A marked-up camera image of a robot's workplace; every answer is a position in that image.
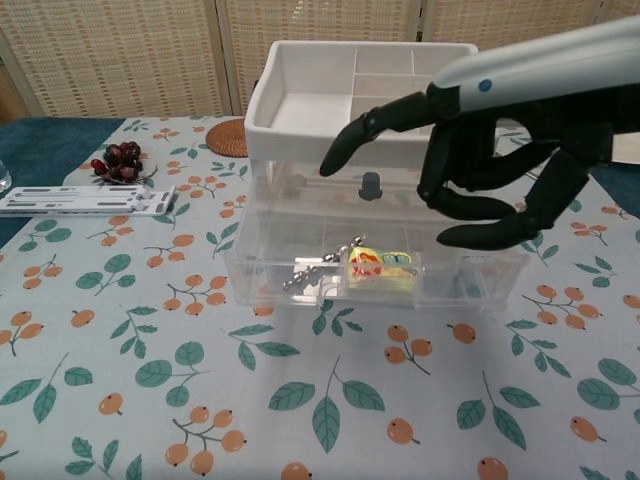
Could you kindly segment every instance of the robotic hand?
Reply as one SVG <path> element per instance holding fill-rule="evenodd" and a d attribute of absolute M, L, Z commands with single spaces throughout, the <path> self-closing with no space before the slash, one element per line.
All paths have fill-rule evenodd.
<path fill-rule="evenodd" d="M 498 119 L 513 119 L 531 143 L 494 157 Z M 497 48 L 459 59 L 416 92 L 376 107 L 347 125 L 320 167 L 340 170 L 381 132 L 435 124 L 418 185 L 430 208 L 458 220 L 444 245 L 500 250 L 534 238 L 582 190 L 589 169 L 611 161 L 613 136 L 640 131 L 640 16 Z M 549 162 L 516 213 L 490 197 L 460 195 L 507 185 Z"/>

